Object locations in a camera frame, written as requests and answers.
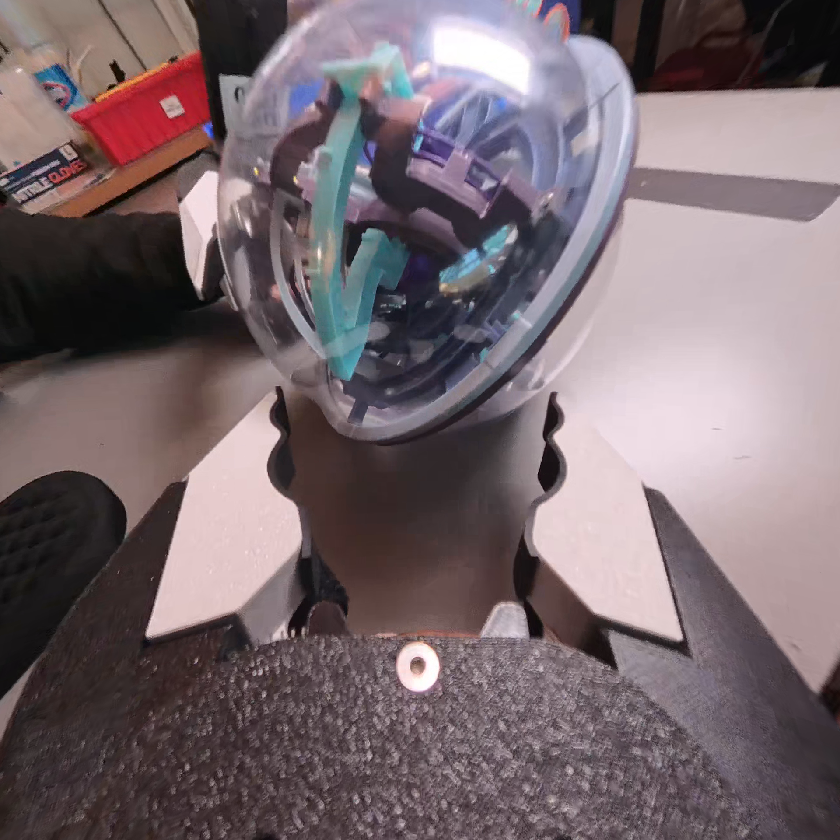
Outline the person's left forearm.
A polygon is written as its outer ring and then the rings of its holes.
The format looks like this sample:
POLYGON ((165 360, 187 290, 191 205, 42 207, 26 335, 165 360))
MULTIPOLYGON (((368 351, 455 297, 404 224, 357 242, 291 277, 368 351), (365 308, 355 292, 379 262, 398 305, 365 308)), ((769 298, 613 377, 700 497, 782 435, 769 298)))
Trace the person's left forearm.
POLYGON ((186 263, 177 213, 92 217, 1 212, 1 363, 101 350, 166 329, 222 296, 210 245, 204 274, 186 263))

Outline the black office chair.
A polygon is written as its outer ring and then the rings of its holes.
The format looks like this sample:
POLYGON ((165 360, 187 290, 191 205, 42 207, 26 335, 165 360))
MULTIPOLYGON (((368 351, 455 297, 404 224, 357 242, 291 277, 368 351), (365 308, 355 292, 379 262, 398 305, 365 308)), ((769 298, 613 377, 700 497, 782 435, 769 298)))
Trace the black office chair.
POLYGON ((2 697, 44 652, 126 531, 120 498, 80 471, 36 478, 2 501, 2 697))

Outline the clear plastic maze ball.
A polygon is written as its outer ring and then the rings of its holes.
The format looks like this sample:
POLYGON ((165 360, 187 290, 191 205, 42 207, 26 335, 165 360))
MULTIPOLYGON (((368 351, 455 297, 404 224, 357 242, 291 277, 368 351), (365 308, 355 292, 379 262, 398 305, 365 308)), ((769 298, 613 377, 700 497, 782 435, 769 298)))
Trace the clear plastic maze ball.
POLYGON ((580 350, 638 141, 608 42, 525 2, 324 2, 227 131, 218 240, 282 384, 400 445, 504 417, 580 350))

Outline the red plastic bin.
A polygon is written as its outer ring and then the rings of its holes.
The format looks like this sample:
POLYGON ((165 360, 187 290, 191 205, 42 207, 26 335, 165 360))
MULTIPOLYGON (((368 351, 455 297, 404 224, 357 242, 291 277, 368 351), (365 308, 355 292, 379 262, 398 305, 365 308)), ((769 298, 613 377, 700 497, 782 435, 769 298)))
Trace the red plastic bin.
POLYGON ((199 51, 159 65, 101 94, 70 115, 111 165, 157 150, 210 118, 199 51))

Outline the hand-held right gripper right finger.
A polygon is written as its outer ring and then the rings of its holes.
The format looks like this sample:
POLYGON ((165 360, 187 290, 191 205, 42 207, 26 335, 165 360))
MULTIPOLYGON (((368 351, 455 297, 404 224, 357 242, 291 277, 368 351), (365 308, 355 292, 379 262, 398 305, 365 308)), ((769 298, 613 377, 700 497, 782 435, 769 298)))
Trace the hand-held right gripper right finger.
POLYGON ((685 642, 646 489, 581 415, 550 394, 526 515, 515 592, 539 634, 569 647, 604 647, 609 632, 685 642))

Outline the dark grey table mat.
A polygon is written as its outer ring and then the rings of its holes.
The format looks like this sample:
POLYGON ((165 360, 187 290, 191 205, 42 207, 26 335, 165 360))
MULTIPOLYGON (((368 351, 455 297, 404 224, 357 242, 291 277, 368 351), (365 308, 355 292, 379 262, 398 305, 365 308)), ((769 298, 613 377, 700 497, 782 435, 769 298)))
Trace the dark grey table mat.
POLYGON ((626 197, 712 212, 809 223, 838 201, 839 185, 636 167, 629 176, 626 197))

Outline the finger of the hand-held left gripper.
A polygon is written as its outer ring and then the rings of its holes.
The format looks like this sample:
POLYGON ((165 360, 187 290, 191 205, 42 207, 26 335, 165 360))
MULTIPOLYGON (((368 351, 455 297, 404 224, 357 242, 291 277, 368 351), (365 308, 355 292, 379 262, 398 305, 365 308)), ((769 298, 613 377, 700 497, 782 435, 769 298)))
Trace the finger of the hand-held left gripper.
POLYGON ((218 170, 180 170, 178 215, 185 267, 199 301, 237 309, 217 231, 218 170))

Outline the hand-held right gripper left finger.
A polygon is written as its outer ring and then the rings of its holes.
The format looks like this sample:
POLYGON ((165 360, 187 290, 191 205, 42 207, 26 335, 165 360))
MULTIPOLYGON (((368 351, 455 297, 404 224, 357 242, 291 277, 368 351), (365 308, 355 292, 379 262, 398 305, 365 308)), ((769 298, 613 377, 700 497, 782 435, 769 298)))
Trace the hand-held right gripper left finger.
POLYGON ((228 626, 245 644, 347 631, 348 599, 291 498, 291 425, 280 388, 190 472, 145 639, 228 626))

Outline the wooden shelf board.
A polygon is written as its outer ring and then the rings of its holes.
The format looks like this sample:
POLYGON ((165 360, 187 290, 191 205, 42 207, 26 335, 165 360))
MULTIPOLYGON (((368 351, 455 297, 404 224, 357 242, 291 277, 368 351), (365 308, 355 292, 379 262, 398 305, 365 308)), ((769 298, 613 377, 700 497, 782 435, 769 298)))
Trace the wooden shelf board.
POLYGON ((204 128, 191 129, 145 156, 111 169, 76 195, 60 200, 42 213, 53 217, 85 217, 94 214, 174 170, 213 144, 204 128))

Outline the white wipes canister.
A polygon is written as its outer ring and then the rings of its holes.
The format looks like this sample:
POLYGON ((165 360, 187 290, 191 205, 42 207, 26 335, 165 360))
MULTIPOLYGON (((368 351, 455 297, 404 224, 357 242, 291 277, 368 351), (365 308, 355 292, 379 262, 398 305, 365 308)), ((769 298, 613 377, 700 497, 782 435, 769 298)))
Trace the white wipes canister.
POLYGON ((90 104, 67 52, 49 43, 39 44, 29 49, 28 61, 31 75, 61 111, 71 114, 90 104))

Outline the blue glove box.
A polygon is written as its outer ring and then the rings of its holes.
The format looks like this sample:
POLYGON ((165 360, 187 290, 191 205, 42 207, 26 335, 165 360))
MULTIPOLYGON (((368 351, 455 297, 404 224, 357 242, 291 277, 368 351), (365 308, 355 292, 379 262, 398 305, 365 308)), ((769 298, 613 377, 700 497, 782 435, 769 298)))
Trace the blue glove box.
POLYGON ((5 171, 1 176, 1 192, 6 199, 22 206, 54 192, 89 170, 89 162, 68 142, 5 171))

